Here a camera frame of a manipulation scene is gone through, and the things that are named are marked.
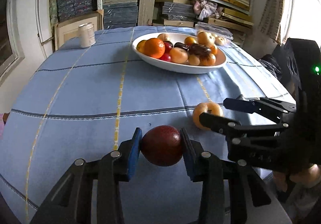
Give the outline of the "person's right hand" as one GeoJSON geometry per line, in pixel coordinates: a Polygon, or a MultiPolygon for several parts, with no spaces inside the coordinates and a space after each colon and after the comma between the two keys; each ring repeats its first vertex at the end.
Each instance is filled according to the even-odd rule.
{"type": "MultiPolygon", "coordinates": [[[[273,171],[273,178],[279,190],[283,192],[288,190],[289,182],[286,180],[285,173],[273,171]]],[[[314,164],[308,169],[290,175],[289,180],[306,188],[312,188],[320,183],[320,165],[314,164]]]]}

